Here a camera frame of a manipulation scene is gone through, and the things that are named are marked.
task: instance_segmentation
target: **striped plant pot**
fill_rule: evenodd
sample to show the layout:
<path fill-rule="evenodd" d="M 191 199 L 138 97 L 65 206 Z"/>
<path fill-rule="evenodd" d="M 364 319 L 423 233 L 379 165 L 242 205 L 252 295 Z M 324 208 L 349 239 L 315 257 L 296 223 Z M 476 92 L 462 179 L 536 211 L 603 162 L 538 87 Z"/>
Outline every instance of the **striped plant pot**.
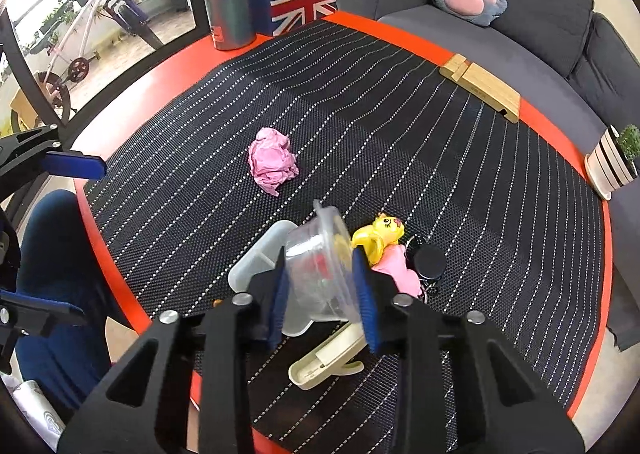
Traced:
<path fill-rule="evenodd" d="M 598 195 L 606 200 L 611 199 L 614 190 L 638 177 L 636 166 L 625 158 L 616 141 L 617 138 L 616 128 L 609 126 L 595 150 L 584 158 L 591 185 Z"/>

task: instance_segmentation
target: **transparent plastic cup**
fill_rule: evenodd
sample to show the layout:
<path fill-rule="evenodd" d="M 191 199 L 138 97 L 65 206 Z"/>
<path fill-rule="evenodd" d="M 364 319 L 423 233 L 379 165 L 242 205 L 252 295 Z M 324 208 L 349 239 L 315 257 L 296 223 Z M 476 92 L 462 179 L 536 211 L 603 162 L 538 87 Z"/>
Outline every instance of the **transparent plastic cup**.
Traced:
<path fill-rule="evenodd" d="M 336 207 L 314 201 L 316 217 L 292 229 L 285 244 L 293 293 L 316 322 L 360 322 L 351 271 L 351 237 Z"/>

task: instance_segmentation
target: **yellow duck toy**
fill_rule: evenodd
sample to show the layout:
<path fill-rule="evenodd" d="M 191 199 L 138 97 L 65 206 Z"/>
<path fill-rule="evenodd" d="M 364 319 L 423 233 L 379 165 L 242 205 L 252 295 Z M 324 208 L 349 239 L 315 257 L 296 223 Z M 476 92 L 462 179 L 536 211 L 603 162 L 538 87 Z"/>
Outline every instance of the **yellow duck toy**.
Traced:
<path fill-rule="evenodd" d="M 398 239 L 404 235 L 404 225 L 398 218 L 378 214 L 373 223 L 359 228 L 353 233 L 351 245 L 363 246 L 369 259 L 369 265 L 377 264 L 382 258 L 385 247 L 389 244 L 398 244 Z"/>

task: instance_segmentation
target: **person's leg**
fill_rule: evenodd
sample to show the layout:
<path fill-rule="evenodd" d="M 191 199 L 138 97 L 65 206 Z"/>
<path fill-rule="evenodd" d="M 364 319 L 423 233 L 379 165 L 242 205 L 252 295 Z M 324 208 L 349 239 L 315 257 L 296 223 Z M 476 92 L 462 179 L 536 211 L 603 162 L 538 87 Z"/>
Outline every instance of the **person's leg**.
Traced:
<path fill-rule="evenodd" d="M 107 316 L 128 325 L 88 241 L 73 192 L 46 195 L 33 209 L 22 240 L 17 292 L 74 304 L 88 325 L 59 325 L 48 338 L 23 337 L 16 354 L 25 380 L 36 380 L 63 420 L 84 402 L 111 363 Z"/>

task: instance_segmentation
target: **black woven mat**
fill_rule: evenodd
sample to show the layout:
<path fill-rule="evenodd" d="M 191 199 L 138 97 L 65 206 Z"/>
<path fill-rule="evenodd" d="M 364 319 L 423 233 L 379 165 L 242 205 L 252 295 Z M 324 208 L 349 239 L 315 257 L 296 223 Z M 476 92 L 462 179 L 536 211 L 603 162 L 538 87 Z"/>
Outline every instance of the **black woven mat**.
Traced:
<path fill-rule="evenodd" d="M 275 198 L 249 175 L 261 127 L 288 134 L 300 175 Z M 203 312 L 274 222 L 337 206 L 350 231 L 384 210 L 447 253 L 428 304 L 482 310 L 567 407 L 598 326 L 602 206 L 525 124 L 510 124 L 407 50 L 319 21 L 271 40 L 172 100 L 109 159 L 86 193 L 98 228 L 151 316 Z M 335 327 L 315 324 L 250 358 L 254 427 L 293 453 L 386 452 L 395 357 L 313 390 L 289 365 Z M 450 379 L 446 356 L 445 372 Z M 453 389 L 449 448 L 456 445 Z"/>

